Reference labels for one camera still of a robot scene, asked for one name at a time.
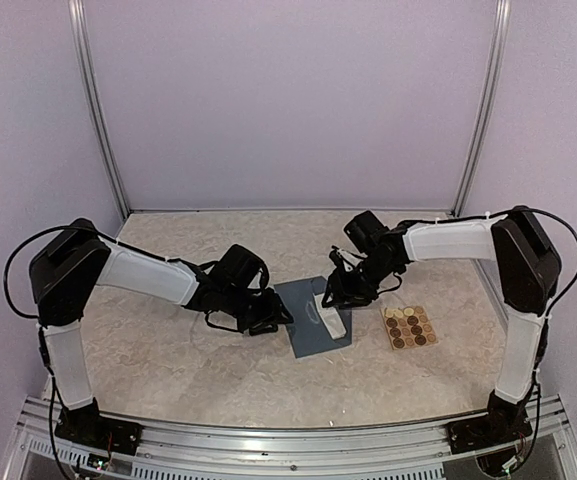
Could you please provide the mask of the beige letter with border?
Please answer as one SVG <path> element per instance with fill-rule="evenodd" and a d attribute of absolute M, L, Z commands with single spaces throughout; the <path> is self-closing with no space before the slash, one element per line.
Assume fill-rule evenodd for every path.
<path fill-rule="evenodd" d="M 342 317 L 334 307 L 323 306 L 324 295 L 314 296 L 314 303 L 322 324 L 333 340 L 340 340 L 346 336 L 347 329 Z"/>

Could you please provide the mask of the blue paper envelope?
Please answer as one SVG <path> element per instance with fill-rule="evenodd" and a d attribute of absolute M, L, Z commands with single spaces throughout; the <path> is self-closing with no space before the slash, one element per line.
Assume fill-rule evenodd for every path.
<path fill-rule="evenodd" d="M 335 308 L 347 329 L 346 336 L 333 340 L 317 313 L 314 296 L 323 294 L 326 279 L 322 276 L 289 281 L 274 286 L 292 314 L 294 323 L 287 325 L 290 343 L 297 359 L 348 347 L 352 344 L 352 312 Z"/>

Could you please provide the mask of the brown sticker sheet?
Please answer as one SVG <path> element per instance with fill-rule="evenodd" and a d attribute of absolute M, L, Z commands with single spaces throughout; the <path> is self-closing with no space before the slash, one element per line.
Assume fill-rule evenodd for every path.
<path fill-rule="evenodd" d="M 394 351 L 438 343 L 438 335 L 423 306 L 384 308 L 382 319 L 389 344 Z"/>

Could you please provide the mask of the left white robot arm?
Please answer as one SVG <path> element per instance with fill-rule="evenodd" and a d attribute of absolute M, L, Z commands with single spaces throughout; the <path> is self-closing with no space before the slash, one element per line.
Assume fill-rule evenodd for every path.
<path fill-rule="evenodd" d="M 3 288 L 9 308 L 38 326 L 40 352 L 61 406 L 60 424 L 83 442 L 101 443 L 108 424 L 99 413 L 84 358 L 81 321 L 93 290 L 107 286 L 167 301 L 204 316 L 224 313 L 235 319 L 233 332 L 256 336 L 289 325 L 292 315 L 270 287 L 265 262 L 234 244 L 216 261 L 193 264 L 159 256 L 100 232 L 79 218 L 43 230 L 23 241 L 28 246 L 51 235 L 29 263 L 37 311 L 26 313 Z"/>

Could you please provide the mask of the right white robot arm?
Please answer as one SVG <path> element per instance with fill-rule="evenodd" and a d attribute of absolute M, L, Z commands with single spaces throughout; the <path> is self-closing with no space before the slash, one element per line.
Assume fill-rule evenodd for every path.
<path fill-rule="evenodd" d="M 519 424 L 545 355 L 560 288 L 561 257 L 539 219 L 544 211 L 518 205 L 465 218 L 404 220 L 394 228 L 371 211 L 356 215 L 344 232 L 355 253 L 333 248 L 334 269 L 321 300 L 325 308 L 365 307 L 381 294 L 388 276 L 400 276 L 414 262 L 448 259 L 493 261 L 497 265 L 507 318 L 501 371 L 490 394 L 479 433 L 503 442 Z"/>

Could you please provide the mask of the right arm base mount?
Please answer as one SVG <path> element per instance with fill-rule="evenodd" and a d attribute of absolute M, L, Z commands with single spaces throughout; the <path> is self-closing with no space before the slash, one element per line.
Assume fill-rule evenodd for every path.
<path fill-rule="evenodd" d="M 529 391 L 517 403 L 512 403 L 492 392 L 483 415 L 449 422 L 446 432 L 451 453 L 490 448 L 532 435 L 533 429 L 526 412 L 531 393 Z"/>

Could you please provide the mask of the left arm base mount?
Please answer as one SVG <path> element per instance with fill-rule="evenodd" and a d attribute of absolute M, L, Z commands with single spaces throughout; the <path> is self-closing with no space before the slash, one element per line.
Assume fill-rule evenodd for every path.
<path fill-rule="evenodd" d="M 141 440 L 139 423 L 103 416 L 96 399 L 77 409 L 64 408 L 55 435 L 78 445 L 135 456 Z"/>

